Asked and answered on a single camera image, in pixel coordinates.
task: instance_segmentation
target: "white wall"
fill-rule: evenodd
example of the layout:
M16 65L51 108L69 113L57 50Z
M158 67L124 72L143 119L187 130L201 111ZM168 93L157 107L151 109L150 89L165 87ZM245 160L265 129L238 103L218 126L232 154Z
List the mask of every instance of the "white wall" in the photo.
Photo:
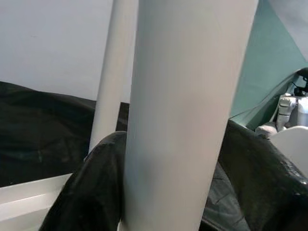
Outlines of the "white wall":
M111 7L112 0L0 0L0 81L96 99Z

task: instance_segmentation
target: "white surface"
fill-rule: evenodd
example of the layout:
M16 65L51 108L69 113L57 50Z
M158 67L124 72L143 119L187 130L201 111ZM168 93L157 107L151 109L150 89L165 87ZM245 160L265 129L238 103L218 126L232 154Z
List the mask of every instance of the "white surface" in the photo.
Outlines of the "white surface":
M257 0L140 1L126 230L198 230L256 7Z
M308 61L308 1L269 0L269 2Z
M308 128L295 126L271 136L270 141L308 177Z
M297 125L308 126L308 98L304 97L298 100Z
M96 100L112 0L0 0L0 81ZM122 101L129 102L133 44Z
M138 0L114 0L90 150L116 130L127 63L135 41L137 12Z
M0 188L0 230L37 231L69 176Z

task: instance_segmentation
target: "glossy black material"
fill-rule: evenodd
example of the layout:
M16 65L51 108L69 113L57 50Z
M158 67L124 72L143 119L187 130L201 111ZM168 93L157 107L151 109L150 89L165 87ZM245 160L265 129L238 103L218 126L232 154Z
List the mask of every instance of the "glossy black material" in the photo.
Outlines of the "glossy black material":
M116 231L125 147L126 132L103 139L69 178L39 231Z
M88 153L95 101L0 82L0 187L75 171ZM122 103L117 130L127 130Z
M308 181L269 140L229 121L219 163L252 231L308 231Z
M116 231L126 134L83 163L94 107L0 82L0 187L75 172L41 231ZM128 110L121 105L117 129L127 129ZM201 231L308 231L308 181L268 140L229 121L218 161Z

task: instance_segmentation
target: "white robot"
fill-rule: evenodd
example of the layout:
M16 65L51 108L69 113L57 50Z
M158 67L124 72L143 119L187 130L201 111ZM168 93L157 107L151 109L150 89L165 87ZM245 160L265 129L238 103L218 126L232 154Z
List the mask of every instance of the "white robot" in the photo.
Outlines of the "white robot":
M278 132L297 125L308 126L308 68L299 70L297 74L303 77L306 86L296 87L294 95L286 93L280 96L276 121Z

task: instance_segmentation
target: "teal wall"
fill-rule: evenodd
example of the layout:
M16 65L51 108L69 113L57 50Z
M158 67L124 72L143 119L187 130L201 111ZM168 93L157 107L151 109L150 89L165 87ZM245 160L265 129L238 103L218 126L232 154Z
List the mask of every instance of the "teal wall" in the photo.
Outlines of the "teal wall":
M260 0L230 116L258 105L275 86L308 66L267 0ZM251 116L234 118L246 125Z

